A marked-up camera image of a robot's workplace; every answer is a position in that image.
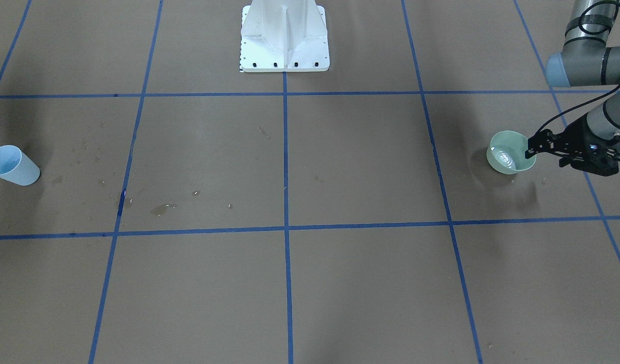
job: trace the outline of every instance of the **green cup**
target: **green cup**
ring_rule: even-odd
[[[534,166],[537,156],[525,159],[528,138],[516,131],[504,130],[496,133],[487,148],[487,161],[490,166],[503,174],[514,174]]]

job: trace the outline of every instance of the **light blue plastic cup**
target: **light blue plastic cup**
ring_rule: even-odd
[[[13,145],[0,147],[0,178],[21,186],[28,186],[40,177],[40,168],[20,148]]]
[[[496,133],[487,148],[487,161],[490,166],[503,174],[514,174],[534,166],[537,156],[525,159],[528,138],[516,131],[504,130]]]

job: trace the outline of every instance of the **horizontal blue line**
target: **horizontal blue line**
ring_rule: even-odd
[[[555,90],[555,93],[605,93],[608,90]],[[425,90],[425,95],[496,95],[496,94],[549,94],[550,90]],[[93,99],[113,97],[241,97],[241,96],[282,96],[282,92],[226,92],[226,93],[82,93],[57,95],[0,95],[7,99]],[[347,96],[347,95],[420,95],[418,90],[405,92],[288,92],[289,96]]]
[[[607,220],[620,220],[620,215],[605,216]],[[601,221],[600,216],[569,216],[569,217],[534,217],[522,219],[486,219],[452,221],[451,225],[495,225],[501,223],[546,223],[564,221]],[[346,230],[374,228],[416,228],[417,226],[447,226],[447,221],[417,221],[397,223],[345,223],[322,225],[292,225],[289,230]],[[219,234],[219,233],[256,233],[259,231],[284,231],[284,226],[227,227],[217,229],[184,229],[184,230],[146,230],[146,231],[114,231],[106,233],[62,233],[62,234],[28,234],[0,235],[0,240],[24,239],[56,239],[56,238],[100,238],[100,237],[144,237],[149,235],[188,235],[188,234]]]

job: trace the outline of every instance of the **vertical blue line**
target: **vertical blue line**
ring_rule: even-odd
[[[285,283],[287,286],[287,360],[294,364],[294,330],[292,327],[292,268],[290,256],[290,208],[287,133],[287,73],[282,73],[282,158],[283,158],[283,209],[285,232]]]
[[[528,39],[530,40],[530,45],[532,46],[532,49],[534,50],[534,55],[537,57],[537,60],[539,62],[539,67],[541,67],[541,72],[543,72],[545,74],[545,67],[543,66],[543,61],[541,60],[541,56],[539,55],[539,51],[537,50],[537,46],[534,44],[534,39],[532,38],[532,35],[530,34],[530,30],[528,28],[528,24],[525,21],[525,17],[523,16],[522,11],[520,10],[520,6],[518,6],[518,1],[517,0],[512,0],[514,2],[514,7],[516,7],[516,10],[518,12],[518,16],[520,17],[520,21],[523,24],[523,28],[525,29],[526,34],[528,35]],[[561,105],[559,104],[559,100],[557,99],[557,95],[555,94],[555,90],[548,86],[548,88],[550,89],[550,93],[552,95],[552,98],[554,99],[554,103],[557,106],[557,111],[559,111],[559,113],[561,113]],[[561,117],[561,120],[563,122],[564,126],[568,126],[568,123],[566,122],[566,118],[564,116]],[[595,205],[598,209],[599,212],[599,216],[601,217],[601,221],[604,224],[604,228],[606,229],[606,232],[608,234],[608,239],[610,239],[610,243],[613,246],[613,250],[615,251],[615,255],[617,256],[617,260],[619,261],[619,265],[620,265],[620,251],[619,251],[619,247],[617,247],[617,242],[615,242],[615,237],[613,237],[613,233],[610,230],[610,225],[608,225],[608,220],[604,214],[604,211],[601,209],[601,203],[599,203],[599,198],[597,196],[597,193],[595,192],[595,189],[593,188],[592,182],[591,182],[591,178],[589,177],[589,175],[584,172],[584,178],[586,179],[586,183],[589,186],[589,189],[591,190],[591,195],[593,200],[595,201]]]
[[[7,69],[7,64],[9,64],[9,59],[11,58],[12,53],[14,53],[14,48],[16,47],[16,43],[18,42],[20,33],[23,31],[23,26],[25,25],[26,16],[27,14],[29,14],[29,7],[31,7],[31,0],[27,1],[27,4],[25,6],[25,11],[23,12],[23,18],[20,19],[18,30],[16,30],[16,35],[14,35],[14,41],[11,42],[11,47],[9,47],[9,51],[7,52],[7,57],[5,57],[5,61],[4,63],[2,63],[2,68],[0,69],[0,82],[2,81],[2,76],[4,76],[5,74],[5,69]]]
[[[429,139],[433,147],[433,160],[435,161],[435,168],[438,173],[438,178],[440,180],[442,202],[444,203],[444,210],[447,214],[449,233],[451,234],[451,243],[453,244],[453,252],[455,253],[456,263],[458,265],[458,275],[460,276],[460,285],[462,286],[462,294],[464,295],[465,306],[467,308],[467,316],[469,318],[469,327],[471,329],[471,336],[473,338],[474,347],[476,349],[476,358],[478,359],[479,364],[483,364],[483,355],[481,353],[481,346],[478,341],[478,334],[476,334],[476,324],[474,322],[473,311],[471,309],[471,300],[469,299],[469,291],[467,290],[467,280],[465,279],[465,273],[462,268],[462,260],[460,259],[460,251],[458,250],[458,240],[456,238],[456,233],[453,227],[453,219],[451,218],[451,209],[449,209],[449,201],[447,199],[447,192],[446,192],[446,189],[444,188],[444,179],[442,178],[442,169],[440,166],[440,160],[438,158],[438,150],[436,148],[435,138],[433,136],[431,118],[429,116],[429,109],[427,107],[426,96],[424,94],[424,88],[422,86],[422,80],[420,76],[420,66],[418,64],[418,57],[415,52],[415,46],[413,43],[413,34],[411,34],[411,25],[409,25],[409,16],[406,11],[406,4],[404,0],[402,0],[402,11],[404,12],[404,23],[406,25],[406,32],[409,37],[409,44],[411,46],[411,53],[413,55],[413,65],[415,67],[415,75],[416,75],[416,78],[418,79],[418,86],[420,88],[420,98],[422,101],[422,108],[424,109],[424,117],[426,119],[427,128],[429,130]]]
[[[90,358],[88,364],[93,364],[94,357],[97,354],[97,344],[99,339],[99,332],[101,330],[101,322],[104,316],[104,308],[106,306],[107,289],[110,282],[110,274],[112,272],[114,251],[116,250],[116,241],[119,232],[119,226],[121,224],[121,218],[123,214],[123,201],[125,201],[125,191],[128,187],[128,180],[130,176],[130,167],[132,166],[132,153],[134,151],[134,142],[137,139],[137,131],[139,130],[139,122],[141,122],[141,112],[144,108],[144,99],[146,98],[146,89],[148,87],[148,76],[150,76],[150,67],[153,62],[153,53],[155,52],[155,43],[157,43],[157,33],[159,30],[160,19],[162,18],[162,7],[164,0],[159,1],[159,8],[157,9],[157,18],[155,19],[155,29],[153,30],[153,39],[151,41],[150,52],[148,53],[148,62],[146,62],[146,73],[144,74],[144,84],[141,87],[141,98],[139,99],[139,106],[137,108],[137,116],[134,120],[134,131],[132,131],[132,140],[130,141],[130,151],[128,153],[128,161],[125,166],[125,176],[123,178],[123,187],[121,196],[119,198],[119,207],[117,210],[116,222],[114,223],[114,236],[112,244],[110,245],[110,254],[108,256],[108,263],[106,267],[106,277],[104,278],[104,286],[101,292],[101,300],[99,302],[99,310],[97,313],[97,323],[94,326],[94,334],[92,337],[92,346],[90,348]]]

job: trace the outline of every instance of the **blue joint cap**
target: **blue joint cap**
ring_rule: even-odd
[[[548,58],[546,63],[546,81],[550,86],[570,87],[566,68],[563,66],[561,53],[555,53]]]

